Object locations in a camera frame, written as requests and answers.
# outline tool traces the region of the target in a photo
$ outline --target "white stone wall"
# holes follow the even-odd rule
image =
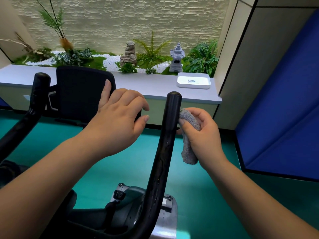
[[[50,10],[49,0],[39,0]],[[149,42],[152,30],[159,44],[172,40],[187,51],[196,43],[218,39],[229,0],[52,0],[64,11],[64,32],[75,48],[121,54],[127,41]],[[38,46],[56,48],[56,32],[45,26],[36,0],[11,0]]]

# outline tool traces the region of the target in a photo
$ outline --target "cloth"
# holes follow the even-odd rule
[[[186,110],[184,108],[181,109],[180,118],[188,121],[196,130],[198,130],[198,131],[201,130],[200,124],[195,119],[195,117],[192,115],[192,113],[190,113],[188,110]],[[183,161],[187,164],[190,164],[190,165],[197,164],[198,159],[197,159],[196,155],[194,154],[194,152],[190,146],[189,139],[183,130],[182,130],[182,135],[183,135],[184,147],[183,147],[183,151],[181,152],[181,156],[183,158]]]

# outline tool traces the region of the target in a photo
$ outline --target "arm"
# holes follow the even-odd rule
[[[99,160],[129,147],[142,133],[149,110],[144,97],[107,80],[99,110],[77,136],[63,142],[0,190],[0,238],[37,238],[70,189]]]
[[[221,147],[217,124],[199,108],[188,108],[201,124],[194,129],[180,120],[201,166],[252,238],[319,238],[319,231],[282,206],[231,164]]]

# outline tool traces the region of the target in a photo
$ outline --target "gray countertop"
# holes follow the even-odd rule
[[[51,85],[56,84],[56,68],[8,65],[0,69],[0,85],[10,86],[32,86],[34,74],[37,72],[47,73],[51,77]],[[221,98],[218,96],[214,79],[211,78],[209,89],[180,88],[177,86],[177,76],[169,75],[147,75],[147,74],[123,74],[112,72],[115,77],[116,88],[126,88],[137,90],[146,98],[165,99],[171,91],[179,92],[183,101],[220,104]]]

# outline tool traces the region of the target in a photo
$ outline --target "teal floor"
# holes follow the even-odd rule
[[[0,111],[0,137],[19,118],[21,115]],[[9,160],[30,166],[80,131],[79,127],[42,118]],[[95,164],[74,186],[78,194],[75,207],[103,208],[120,182],[146,188],[158,140],[158,131],[146,129],[131,147]],[[233,141],[222,135],[222,145],[227,158],[239,167]],[[177,238],[249,238],[201,166],[183,163],[182,148],[182,139],[176,138],[166,185],[166,193],[178,203]],[[319,228],[318,183],[249,176],[287,208]]]

